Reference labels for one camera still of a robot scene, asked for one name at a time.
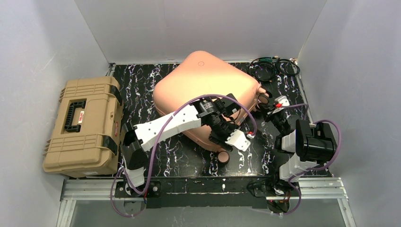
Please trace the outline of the pink suitcase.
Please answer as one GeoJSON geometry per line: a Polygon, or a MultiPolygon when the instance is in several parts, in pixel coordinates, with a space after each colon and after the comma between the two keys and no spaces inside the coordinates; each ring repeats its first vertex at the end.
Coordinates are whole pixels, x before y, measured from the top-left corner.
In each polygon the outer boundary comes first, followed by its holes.
{"type": "MultiPolygon", "coordinates": [[[[208,52],[195,51],[156,84],[153,100],[162,117],[201,95],[230,93],[245,107],[231,115],[238,126],[251,115],[259,97],[269,97],[267,90],[252,76],[208,52]]],[[[228,152],[218,153],[218,159],[227,162],[228,152]]]]}

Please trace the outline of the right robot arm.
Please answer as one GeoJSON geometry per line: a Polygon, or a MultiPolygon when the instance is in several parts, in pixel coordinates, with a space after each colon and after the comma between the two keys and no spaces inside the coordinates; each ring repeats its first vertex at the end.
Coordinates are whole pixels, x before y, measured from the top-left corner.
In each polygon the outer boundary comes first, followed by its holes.
{"type": "Polygon", "coordinates": [[[333,121],[320,120],[310,124],[308,120],[286,119],[284,104],[261,104],[264,119],[272,122],[279,131],[275,149],[291,154],[291,158],[279,167],[278,180],[297,182],[309,171],[320,171],[334,162],[340,149],[341,132],[333,121]]]}

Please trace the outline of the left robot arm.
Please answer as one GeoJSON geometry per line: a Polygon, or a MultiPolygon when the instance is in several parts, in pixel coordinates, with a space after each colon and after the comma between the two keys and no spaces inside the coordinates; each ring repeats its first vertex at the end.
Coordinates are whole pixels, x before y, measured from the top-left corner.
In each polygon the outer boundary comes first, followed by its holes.
{"type": "Polygon", "coordinates": [[[125,124],[122,172],[128,186],[138,194],[147,190],[158,144],[180,133],[209,151],[247,150],[250,142],[231,118],[241,110],[245,107],[232,94],[201,95],[153,121],[125,124]]]}

